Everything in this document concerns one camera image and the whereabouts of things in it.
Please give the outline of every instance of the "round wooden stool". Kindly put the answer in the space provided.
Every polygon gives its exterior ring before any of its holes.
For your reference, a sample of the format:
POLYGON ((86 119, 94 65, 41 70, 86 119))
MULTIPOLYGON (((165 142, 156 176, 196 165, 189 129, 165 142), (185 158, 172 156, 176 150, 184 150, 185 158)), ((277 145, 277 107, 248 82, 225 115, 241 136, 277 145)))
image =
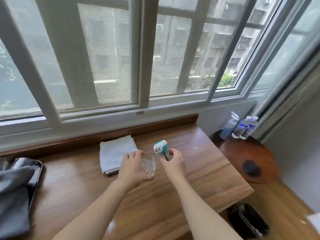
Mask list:
POLYGON ((246 181, 263 184, 279 178, 276 159, 258 140, 251 136, 235 139, 231 135, 224 140, 220 132, 215 132, 211 141, 246 181))

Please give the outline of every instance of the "window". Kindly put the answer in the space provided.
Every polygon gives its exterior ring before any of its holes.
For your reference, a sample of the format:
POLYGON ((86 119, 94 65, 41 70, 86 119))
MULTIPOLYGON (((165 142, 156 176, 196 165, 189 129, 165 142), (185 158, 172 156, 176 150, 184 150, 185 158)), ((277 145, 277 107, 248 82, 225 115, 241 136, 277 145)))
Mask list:
POLYGON ((0 12, 12 25, 0 29, 0 120, 44 116, 56 127, 75 117, 247 97, 315 42, 320 3, 295 0, 301 5, 276 20, 290 1, 5 0, 10 12, 0 12))

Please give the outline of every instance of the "white napkin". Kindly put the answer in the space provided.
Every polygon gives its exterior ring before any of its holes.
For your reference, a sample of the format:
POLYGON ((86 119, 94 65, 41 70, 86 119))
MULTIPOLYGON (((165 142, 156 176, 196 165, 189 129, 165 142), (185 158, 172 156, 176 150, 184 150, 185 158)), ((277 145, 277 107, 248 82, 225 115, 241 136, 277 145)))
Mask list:
POLYGON ((100 142, 100 166, 103 174, 118 171, 124 154, 137 150, 133 138, 129 136, 115 140, 100 142))

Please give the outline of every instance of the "person's right arm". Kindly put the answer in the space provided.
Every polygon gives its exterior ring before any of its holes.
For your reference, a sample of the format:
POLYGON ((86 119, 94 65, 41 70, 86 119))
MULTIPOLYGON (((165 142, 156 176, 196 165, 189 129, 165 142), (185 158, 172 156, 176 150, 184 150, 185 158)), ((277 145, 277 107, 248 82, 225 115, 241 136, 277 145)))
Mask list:
POLYGON ((170 149, 173 158, 160 161, 178 192, 186 220, 194 240, 241 240, 234 229, 194 191, 185 178, 184 158, 177 149, 170 149))

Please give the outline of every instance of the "water bottle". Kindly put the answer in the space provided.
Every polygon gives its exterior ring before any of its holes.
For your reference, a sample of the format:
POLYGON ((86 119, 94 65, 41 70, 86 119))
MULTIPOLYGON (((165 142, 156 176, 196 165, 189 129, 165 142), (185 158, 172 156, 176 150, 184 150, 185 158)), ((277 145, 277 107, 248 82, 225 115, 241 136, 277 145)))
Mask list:
POLYGON ((251 119, 251 116, 247 116, 245 119, 242 119, 238 124, 237 128, 233 131, 232 137, 239 138, 241 134, 248 129, 251 119))
POLYGON ((227 121, 225 126, 223 127, 222 132, 220 133, 220 137, 222 139, 226 139, 230 134, 232 133, 233 129, 236 127, 236 125, 239 122, 239 116, 231 111, 231 118, 227 121))
POLYGON ((247 130, 240 135, 241 139, 245 140, 252 134, 252 132, 254 131, 254 129, 256 128, 256 126, 258 124, 258 119, 259 119, 259 117, 257 117, 257 116, 254 116, 251 119, 247 130))
POLYGON ((153 150, 155 153, 160 153, 161 155, 163 155, 163 157, 167 161, 170 161, 173 157, 172 155, 169 154, 168 143, 165 140, 161 140, 155 143, 153 146, 153 150))

